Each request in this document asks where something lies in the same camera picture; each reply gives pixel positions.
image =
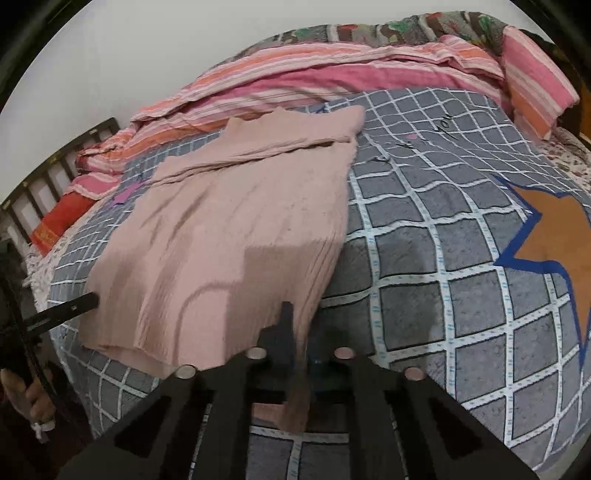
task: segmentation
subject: dark wooden bed frame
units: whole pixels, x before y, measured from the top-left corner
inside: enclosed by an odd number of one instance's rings
[[[72,152],[79,151],[85,143],[89,141],[95,143],[101,142],[105,138],[115,134],[117,131],[119,131],[119,124],[115,118],[111,117],[108,120],[105,120],[104,122],[101,122],[90,130],[84,132],[82,135],[78,135],[78,137],[70,141],[65,146],[61,147],[57,152],[49,156],[49,158],[41,163],[41,165],[39,165],[35,170],[27,175],[27,177],[10,193],[10,195],[4,199],[2,206],[0,206],[2,213],[7,215],[12,220],[14,225],[17,227],[18,232],[27,242],[30,243],[29,234],[27,233],[27,230],[24,228],[21,219],[14,209],[15,202],[24,196],[35,210],[35,213],[39,217],[39,221],[41,221],[46,212],[43,212],[43,209],[37,202],[37,199],[34,197],[31,191],[31,185],[39,180],[43,181],[49,188],[53,199],[57,203],[60,200],[63,192],[60,192],[59,187],[51,179],[49,170],[53,168],[54,165],[59,164],[66,172],[68,179],[72,181],[76,176],[76,172],[72,170],[72,167],[67,162],[66,157]],[[108,132],[108,135],[101,137],[100,134],[103,132]]]

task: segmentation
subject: black metal bracket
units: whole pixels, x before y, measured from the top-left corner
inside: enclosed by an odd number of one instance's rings
[[[58,479],[184,480],[208,405],[193,478],[246,478],[252,403],[285,400],[295,358],[292,312],[284,303],[257,346],[221,367],[180,367]],[[422,370],[382,369],[333,340],[309,349],[309,384],[316,401],[346,405],[353,480],[537,479]]]
[[[70,300],[23,320],[16,297],[8,283],[0,279],[0,291],[9,305],[12,324],[0,330],[0,368],[8,368],[19,375],[27,385],[33,381],[29,369],[25,350],[31,347],[31,343],[37,343],[38,336],[42,333],[71,320],[72,318],[99,305],[99,296],[96,293],[86,293],[74,300]],[[25,338],[19,333],[19,326],[23,329]]]

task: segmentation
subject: pink striped quilt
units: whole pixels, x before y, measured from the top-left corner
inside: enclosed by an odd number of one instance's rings
[[[66,193],[78,192],[83,197],[91,200],[100,200],[114,193],[121,181],[121,175],[109,175],[106,173],[91,171],[78,175],[68,185]]]
[[[477,46],[452,35],[420,46],[296,44],[260,50],[204,73],[178,94],[141,109],[132,124],[81,152],[86,168],[121,173],[129,159],[188,135],[210,132],[228,118],[254,118],[375,89],[441,86],[473,90],[511,104],[505,74]]]

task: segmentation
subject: white wall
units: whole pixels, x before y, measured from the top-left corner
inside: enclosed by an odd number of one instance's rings
[[[93,0],[46,45],[0,113],[0,200],[55,150],[265,37],[325,23],[482,11],[540,33],[509,0]]]

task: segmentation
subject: gray plaid bedsheet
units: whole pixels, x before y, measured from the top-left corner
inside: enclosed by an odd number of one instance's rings
[[[493,175],[570,192],[587,210],[591,200],[482,95],[381,90],[302,110],[348,105],[366,108],[349,173],[349,232],[311,335],[336,326],[384,368],[425,368],[527,464],[548,468],[587,432],[591,363],[587,356],[580,369],[566,282],[493,265],[530,214]],[[445,115],[449,127],[435,130]],[[216,136],[130,162],[119,191]],[[145,188],[124,205],[106,205],[77,233],[56,268],[50,305],[83,293]],[[158,385],[84,348],[75,319],[51,338],[97,436]],[[326,433],[253,425],[248,478],[348,478],[343,418],[336,410],[330,417]]]

